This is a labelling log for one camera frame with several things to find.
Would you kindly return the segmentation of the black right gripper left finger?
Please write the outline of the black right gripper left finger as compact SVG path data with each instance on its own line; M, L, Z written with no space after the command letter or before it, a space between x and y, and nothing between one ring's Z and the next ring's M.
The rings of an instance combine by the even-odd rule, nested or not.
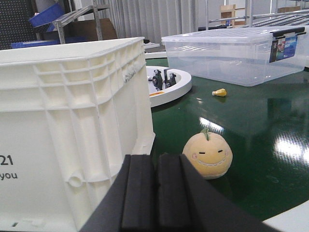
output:
M153 232L154 168L149 155L126 155L114 183L83 232Z

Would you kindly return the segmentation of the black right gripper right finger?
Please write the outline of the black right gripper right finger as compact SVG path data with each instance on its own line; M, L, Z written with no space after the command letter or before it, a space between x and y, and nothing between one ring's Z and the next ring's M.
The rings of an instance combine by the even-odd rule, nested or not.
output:
M185 155L157 164L158 227L162 232L275 232L218 192Z

